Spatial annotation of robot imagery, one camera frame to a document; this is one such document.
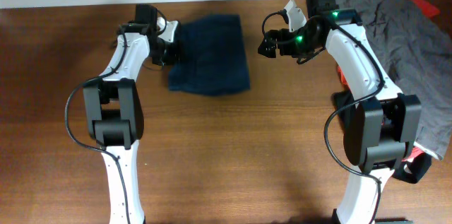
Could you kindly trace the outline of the navy blue shorts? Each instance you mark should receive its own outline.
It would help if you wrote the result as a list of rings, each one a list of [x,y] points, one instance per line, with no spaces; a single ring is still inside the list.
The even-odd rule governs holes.
[[[241,20],[213,14],[182,27],[182,55],[168,75],[171,91],[207,96],[251,89]]]

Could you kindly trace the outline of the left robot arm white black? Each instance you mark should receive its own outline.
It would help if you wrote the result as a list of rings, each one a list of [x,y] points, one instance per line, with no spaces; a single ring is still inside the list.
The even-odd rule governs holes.
[[[137,168],[144,115],[136,81],[146,61],[171,66],[180,60],[178,31],[179,21],[168,21],[154,6],[136,5],[134,19],[119,26],[106,69],[83,86],[88,132],[107,171],[111,223],[145,222]]]

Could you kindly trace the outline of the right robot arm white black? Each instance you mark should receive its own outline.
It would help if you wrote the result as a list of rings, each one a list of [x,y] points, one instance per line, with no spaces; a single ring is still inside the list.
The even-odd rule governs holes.
[[[353,101],[339,107],[326,120],[353,107],[343,145],[349,172],[345,194],[332,214],[333,223],[375,223],[384,186],[402,167],[414,148],[421,102],[406,95],[389,78],[367,40],[358,12],[341,8],[335,0],[306,0],[304,13],[294,0],[277,15],[287,23],[280,30],[262,29],[258,53],[274,58],[291,56],[304,64],[327,51],[340,67]]]

